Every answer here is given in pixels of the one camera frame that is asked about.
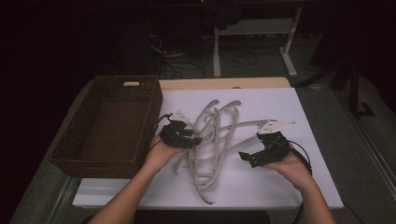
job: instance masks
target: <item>forearm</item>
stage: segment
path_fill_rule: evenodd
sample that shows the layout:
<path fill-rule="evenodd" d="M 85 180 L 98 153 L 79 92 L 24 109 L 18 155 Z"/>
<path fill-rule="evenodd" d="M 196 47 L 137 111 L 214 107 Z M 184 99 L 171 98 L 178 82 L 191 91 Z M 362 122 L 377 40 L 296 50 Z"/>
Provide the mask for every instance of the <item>forearm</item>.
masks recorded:
<path fill-rule="evenodd" d="M 131 181 L 93 217 L 90 223 L 130 223 L 152 178 L 157 174 L 143 166 Z"/>
<path fill-rule="evenodd" d="M 307 223 L 310 224 L 330 224 L 336 223 L 329 206 L 315 181 L 309 187 L 300 190 L 303 203 L 304 213 Z"/>

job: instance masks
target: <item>human hand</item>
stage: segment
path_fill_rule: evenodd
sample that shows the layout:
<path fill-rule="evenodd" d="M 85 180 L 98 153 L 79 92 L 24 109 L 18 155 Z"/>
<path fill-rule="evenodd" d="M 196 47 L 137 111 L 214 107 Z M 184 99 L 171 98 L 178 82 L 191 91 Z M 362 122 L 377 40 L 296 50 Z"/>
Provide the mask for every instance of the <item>human hand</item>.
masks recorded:
<path fill-rule="evenodd" d="M 149 151 L 144 167 L 153 169 L 154 172 L 159 172 L 177 153 L 185 152 L 187 149 L 178 147 L 169 147 L 161 139 L 159 135 L 155 135 L 150 143 L 151 150 Z"/>
<path fill-rule="evenodd" d="M 309 174 L 304 164 L 296 155 L 290 152 L 282 161 L 276 161 L 263 166 L 276 170 L 283 175 L 299 191 L 315 186 L 315 180 Z"/>

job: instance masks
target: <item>person's left hand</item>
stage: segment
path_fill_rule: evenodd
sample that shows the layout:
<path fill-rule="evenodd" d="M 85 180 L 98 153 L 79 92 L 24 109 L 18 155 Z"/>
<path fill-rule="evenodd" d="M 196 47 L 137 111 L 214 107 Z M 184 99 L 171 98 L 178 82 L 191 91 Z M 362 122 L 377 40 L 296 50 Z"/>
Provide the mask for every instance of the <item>person's left hand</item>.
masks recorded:
<path fill-rule="evenodd" d="M 169 147 L 159 135 L 152 138 L 150 148 L 144 166 L 155 172 L 159 172 L 177 153 L 187 151 L 185 148 Z"/>

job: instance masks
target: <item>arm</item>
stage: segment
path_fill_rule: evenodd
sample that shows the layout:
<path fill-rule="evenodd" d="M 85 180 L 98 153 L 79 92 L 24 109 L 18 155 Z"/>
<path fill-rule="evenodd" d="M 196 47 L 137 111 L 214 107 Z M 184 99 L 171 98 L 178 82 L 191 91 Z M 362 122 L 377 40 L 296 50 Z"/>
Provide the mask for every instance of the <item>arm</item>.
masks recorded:
<path fill-rule="evenodd" d="M 159 136 L 151 141 L 145 164 L 128 184 L 91 219 L 90 223 L 130 223 L 151 180 L 182 148 L 168 147 Z"/>
<path fill-rule="evenodd" d="M 318 184 L 294 154 L 289 153 L 282 161 L 273 162 L 263 167 L 277 170 L 300 191 L 303 197 L 304 213 L 308 223 L 336 223 Z"/>

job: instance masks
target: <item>brown woven basket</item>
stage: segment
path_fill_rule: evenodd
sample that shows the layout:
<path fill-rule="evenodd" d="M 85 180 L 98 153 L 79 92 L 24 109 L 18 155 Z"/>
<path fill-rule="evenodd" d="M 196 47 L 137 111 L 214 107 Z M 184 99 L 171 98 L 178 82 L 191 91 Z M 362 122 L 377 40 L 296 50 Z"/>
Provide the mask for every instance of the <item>brown woven basket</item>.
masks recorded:
<path fill-rule="evenodd" d="M 162 103 L 157 77 L 96 77 L 50 161 L 73 177 L 131 178 Z"/>

